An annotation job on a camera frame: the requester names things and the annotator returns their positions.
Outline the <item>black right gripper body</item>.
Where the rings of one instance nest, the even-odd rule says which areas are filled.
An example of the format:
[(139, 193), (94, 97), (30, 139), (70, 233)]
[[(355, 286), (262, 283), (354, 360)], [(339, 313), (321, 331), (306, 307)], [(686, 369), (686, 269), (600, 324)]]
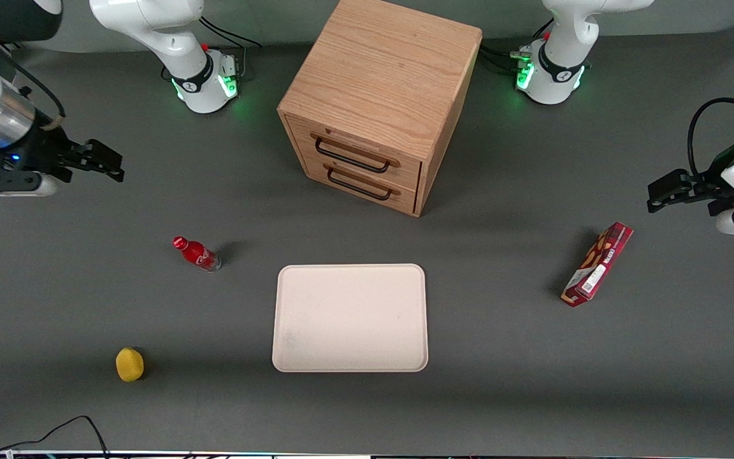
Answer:
[(65, 161), (78, 153), (78, 143), (70, 140), (61, 127), (43, 130), (41, 127), (49, 122), (49, 117), (37, 116), (21, 139), (0, 151), (10, 159), (17, 155), (18, 169), (41, 172), (70, 183), (73, 172)]

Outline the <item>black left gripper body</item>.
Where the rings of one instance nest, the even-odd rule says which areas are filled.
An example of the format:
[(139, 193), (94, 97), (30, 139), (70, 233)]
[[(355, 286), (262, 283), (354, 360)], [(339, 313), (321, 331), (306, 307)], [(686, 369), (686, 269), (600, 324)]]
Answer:
[(734, 187), (721, 174), (734, 162), (734, 143), (717, 154), (710, 166), (698, 171), (695, 160), (691, 161), (691, 174), (696, 179), (691, 201), (708, 201), (708, 212), (717, 217), (720, 212), (734, 211)]

